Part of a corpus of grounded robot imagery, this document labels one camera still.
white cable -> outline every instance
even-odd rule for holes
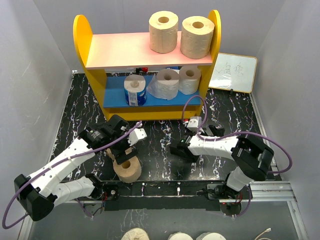
[[[266,230],[264,230],[262,233],[260,233],[254,240],[271,240],[270,238],[266,238],[266,237],[263,237],[263,238],[259,238],[261,237],[263,234],[265,233],[268,233],[270,232],[272,229],[269,227],[267,228]]]

marble pattern table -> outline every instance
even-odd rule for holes
[[[113,73],[116,76],[128,74]],[[260,133],[249,94],[234,92],[229,95],[228,91],[209,89],[206,102],[208,121],[205,125],[224,127],[226,134],[235,131]],[[75,74],[51,159],[70,145],[88,125],[103,121],[105,117],[86,76]],[[236,167],[233,160],[222,157],[203,155],[197,163],[190,163],[171,155],[169,144],[172,140],[179,140],[185,131],[180,120],[143,121],[143,128],[148,137],[135,145],[142,166],[139,181],[224,180]],[[119,180],[105,152],[83,163],[65,180],[79,179],[88,173],[94,173],[102,181]]]

wooden shelf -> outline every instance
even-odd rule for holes
[[[201,59],[183,55],[180,40],[181,31],[178,31],[176,48],[169,53],[157,53],[149,47],[148,32],[94,34],[85,67],[90,70],[212,65],[210,53]]]
[[[197,93],[205,98],[221,43],[219,12],[211,10],[208,19],[215,25],[210,53],[201,59],[191,59],[180,51],[181,32],[178,32],[176,48],[172,52],[161,54],[150,49],[148,32],[93,34],[87,18],[77,15],[73,22],[75,51],[105,118],[109,120],[117,114],[127,121],[180,119],[183,105],[191,97],[178,93],[176,98],[168,101],[148,95],[145,105],[132,107],[125,103],[124,79],[120,83],[113,82],[112,77],[107,80],[106,69],[197,65],[201,70]],[[117,90],[113,84],[120,84],[121,90]],[[186,119],[200,116],[202,112],[203,104],[199,99],[194,98],[190,103],[184,112]]]
[[[144,76],[146,86],[152,80],[151,75]],[[108,77],[106,81],[105,94],[103,100],[104,108],[145,108],[145,107],[166,107],[166,106],[184,106],[190,97],[193,95],[199,95],[199,91],[196,91],[191,95],[184,95],[178,92],[174,99],[166,100],[159,99],[152,96],[149,92],[146,92],[146,102],[143,106],[129,106],[126,102],[125,91],[124,91],[124,81],[126,76],[112,76]],[[199,98],[194,98],[189,103],[190,106],[200,106],[201,100]]]

toilet paper roll with blue packaging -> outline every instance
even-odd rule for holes
[[[194,94],[199,87],[201,71],[197,66],[183,66],[179,70],[179,91],[184,95]]]
[[[162,69],[153,75],[146,90],[157,99],[174,99],[178,94],[179,73],[172,69]]]
[[[129,106],[142,106],[147,101],[146,80],[141,75],[129,75],[124,80],[125,100]]]

blue shelf board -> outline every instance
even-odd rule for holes
[[[146,86],[152,80],[152,75],[144,76]],[[125,76],[111,76],[106,80],[106,88],[104,93],[104,108],[127,108],[129,105],[126,102],[124,82]],[[152,96],[148,91],[146,92],[146,102],[143,106],[140,107],[165,107],[165,106],[184,106],[186,102],[193,95],[199,95],[199,91],[196,91],[194,94],[184,95],[181,92],[178,92],[177,96],[172,100],[159,99]],[[199,106],[201,100],[198,97],[195,97],[190,101],[188,105]]]

